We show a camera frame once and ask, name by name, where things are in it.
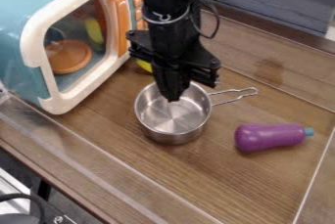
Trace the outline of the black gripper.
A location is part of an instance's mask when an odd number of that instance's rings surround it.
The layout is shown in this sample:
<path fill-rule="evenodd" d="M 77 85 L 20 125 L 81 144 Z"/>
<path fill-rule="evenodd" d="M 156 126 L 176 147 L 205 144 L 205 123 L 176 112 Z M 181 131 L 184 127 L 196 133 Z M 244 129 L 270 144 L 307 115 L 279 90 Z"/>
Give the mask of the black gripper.
<path fill-rule="evenodd" d="M 172 54 L 160 54 L 154 50 L 148 31 L 130 30 L 127 39 L 132 42 L 130 55 L 150 63 L 158 90 L 168 100 L 172 102 L 180 100 L 192 81 L 208 87 L 216 86 L 221 62 L 199 40 L 174 58 Z"/>

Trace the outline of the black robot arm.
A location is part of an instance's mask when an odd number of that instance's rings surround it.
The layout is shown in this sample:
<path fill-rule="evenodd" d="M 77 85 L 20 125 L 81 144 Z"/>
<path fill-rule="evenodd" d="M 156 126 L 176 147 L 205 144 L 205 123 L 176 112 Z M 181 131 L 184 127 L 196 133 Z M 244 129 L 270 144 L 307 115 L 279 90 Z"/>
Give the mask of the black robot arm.
<path fill-rule="evenodd" d="M 177 102 L 192 82 L 216 85 L 220 60 L 204 48 L 201 32 L 201 0 L 144 0 L 142 17 L 146 30 L 132 30 L 133 58 L 150 63 L 158 91 Z"/>

